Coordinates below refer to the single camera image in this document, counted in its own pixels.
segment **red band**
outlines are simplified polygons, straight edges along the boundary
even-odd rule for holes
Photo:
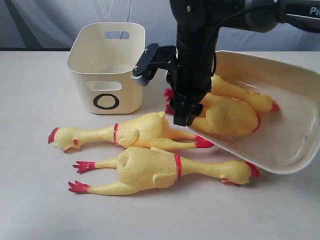
[[[175,165],[176,165],[176,173],[178,175],[177,179],[181,178],[181,158],[180,155],[175,154]]]
[[[119,123],[116,123],[116,124],[114,125],[114,129],[113,129],[113,141],[114,141],[114,144],[115,144],[116,146],[119,146],[118,143],[117,143],[118,125],[119,125]]]

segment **rubber chicken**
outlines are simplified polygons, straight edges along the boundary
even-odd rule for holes
[[[167,101],[173,98],[173,90],[166,89]],[[200,131],[228,137],[240,137],[258,130],[261,119],[258,113],[276,112],[279,106],[271,97],[254,93],[223,80],[220,76],[212,79],[212,91],[200,102],[203,111],[191,125]],[[169,104],[167,114],[174,114]]]
[[[149,189],[165,189],[188,174],[202,174],[237,186],[249,183],[250,176],[260,176],[259,170],[249,162],[203,163],[156,147],[129,147],[118,157],[98,162],[77,161],[73,167],[78,173],[116,168],[118,181],[110,184],[90,186],[79,181],[68,182],[71,192],[98,195],[130,195]]]
[[[166,113],[150,112],[137,118],[95,130],[80,130],[74,127],[56,127],[48,137],[48,143],[65,153],[80,150],[83,144],[95,141],[108,141],[122,146],[160,148],[164,150],[211,148],[214,144],[193,133],[172,129]],[[178,142],[186,139],[197,142]]]

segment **basket handle hole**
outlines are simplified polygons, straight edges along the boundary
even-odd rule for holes
[[[127,40],[130,38],[130,34],[127,31],[106,31],[104,38],[108,40]]]

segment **black circle label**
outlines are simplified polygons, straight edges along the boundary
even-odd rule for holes
[[[105,107],[105,106],[101,106],[98,104],[99,99],[102,97],[105,97],[105,96],[113,97],[114,104],[112,106]],[[97,107],[98,109],[102,109],[102,110],[116,109],[119,106],[119,104],[120,104],[119,98],[117,98],[115,95],[110,94],[110,93],[101,93],[93,99],[93,105],[95,107]]]

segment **white tray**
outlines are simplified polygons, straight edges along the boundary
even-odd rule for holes
[[[216,74],[271,96],[280,112],[260,114],[257,132],[224,138],[189,129],[218,147],[275,174],[305,168],[320,147],[320,75],[298,66],[230,51],[217,52]]]

